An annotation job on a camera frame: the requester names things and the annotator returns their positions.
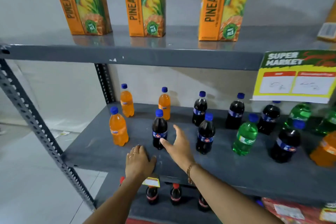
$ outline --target hand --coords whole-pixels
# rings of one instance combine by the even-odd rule
[[[132,148],[126,156],[125,174],[127,177],[140,177],[144,181],[149,177],[155,167],[156,156],[148,161],[146,150],[143,146],[137,145]]]
[[[161,144],[166,148],[167,152],[176,164],[185,172],[191,163],[195,162],[193,154],[191,153],[189,141],[178,126],[174,125],[176,130],[176,139],[173,145],[167,140],[160,138]]]

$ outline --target tiled floor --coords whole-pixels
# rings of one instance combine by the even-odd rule
[[[27,127],[0,124],[0,223],[79,224],[90,214],[75,189]],[[77,137],[57,138],[65,150]],[[93,197],[106,173],[77,169]]]

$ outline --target orange soda bottle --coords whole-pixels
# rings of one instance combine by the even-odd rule
[[[121,88],[124,90],[120,94],[120,103],[123,109],[123,114],[128,118],[129,116],[134,115],[133,98],[132,98],[132,94],[128,90],[125,90],[127,89],[126,83],[123,83],[121,85]]]
[[[170,118],[170,97],[166,94],[167,87],[162,87],[163,94],[159,97],[159,109],[163,111],[163,118],[169,120]]]
[[[336,162],[336,131],[327,134],[309,155],[321,167],[333,167]]]
[[[111,107],[110,130],[115,145],[124,146],[128,142],[128,133],[126,121],[123,116],[118,113],[118,107]]]

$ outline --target perforated metal post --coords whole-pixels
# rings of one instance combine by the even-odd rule
[[[93,198],[72,167],[68,167],[61,159],[62,149],[56,142],[49,128],[44,123],[40,114],[22,88],[20,82],[13,74],[11,68],[4,59],[0,59],[0,86],[28,126],[35,133],[48,154],[61,169],[78,194],[82,197],[91,210],[95,209]]]
[[[107,64],[94,64],[97,70],[98,79],[100,82],[101,89],[104,94],[106,104],[116,101],[113,85],[111,81],[111,76],[109,73],[109,67]]]

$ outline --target metal shelf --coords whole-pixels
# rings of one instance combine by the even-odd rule
[[[106,176],[95,198],[96,207],[102,205],[113,195],[113,193],[119,188],[120,177],[124,175],[124,170],[114,170]],[[129,218],[155,223],[221,223],[212,211],[203,213],[197,209],[199,197],[198,190],[182,187],[183,197],[181,198],[181,203],[178,206],[173,206],[170,202],[170,189],[172,186],[164,183],[161,183],[160,185],[161,187],[158,190],[159,201],[156,205],[149,205],[147,202],[147,186],[142,185],[140,187],[135,199],[132,202],[128,215]]]
[[[319,26],[242,27],[236,43],[198,41],[197,26],[167,26],[163,38],[129,37],[128,26],[105,36],[69,30],[0,39],[2,59],[258,70],[266,51],[329,50],[316,40]]]
[[[63,161],[74,167],[109,172],[124,170],[125,156],[137,144],[144,145],[149,156],[157,156],[154,170],[161,182],[187,184],[186,174],[172,161],[165,150],[152,145],[152,122],[157,105],[135,104],[135,115],[126,118],[129,142],[124,147],[115,146],[109,130],[108,105],[61,155]],[[274,144],[278,132],[271,136],[259,134],[249,155],[236,155],[232,143],[237,131],[224,128],[227,111],[210,110],[214,114],[216,138],[212,151],[200,155],[195,149],[197,128],[191,123],[192,108],[171,107],[168,121],[168,141],[175,139],[173,124],[180,126],[191,143],[195,160],[216,175],[248,195],[283,198],[291,201],[336,200],[335,169],[318,167],[306,153],[317,146],[321,137],[303,132],[303,146],[290,163],[278,164],[267,153]]]

